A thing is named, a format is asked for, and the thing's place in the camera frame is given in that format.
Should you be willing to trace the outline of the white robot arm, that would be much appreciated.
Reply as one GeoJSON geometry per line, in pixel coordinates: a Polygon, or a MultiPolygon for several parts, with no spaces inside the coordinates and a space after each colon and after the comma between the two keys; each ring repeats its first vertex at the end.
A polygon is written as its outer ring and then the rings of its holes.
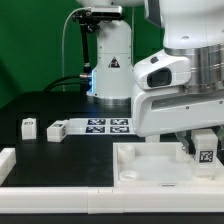
{"type": "Polygon", "coordinates": [[[224,125],[224,0],[77,0],[97,30],[97,65],[88,97],[131,102],[135,134],[175,133],[224,125]],[[122,9],[143,6],[164,30],[163,49],[131,62],[131,28],[122,9]]]}

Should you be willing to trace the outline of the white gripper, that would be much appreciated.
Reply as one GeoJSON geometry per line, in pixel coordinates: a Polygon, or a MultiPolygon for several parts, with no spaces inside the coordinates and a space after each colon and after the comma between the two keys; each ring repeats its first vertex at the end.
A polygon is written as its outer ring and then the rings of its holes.
{"type": "MultiPolygon", "coordinates": [[[[210,94],[182,94],[179,87],[142,90],[133,89],[132,122],[139,137],[175,133],[188,154],[186,130],[224,125],[224,90],[210,94]]],[[[217,137],[224,149],[224,126],[217,137]]]]}

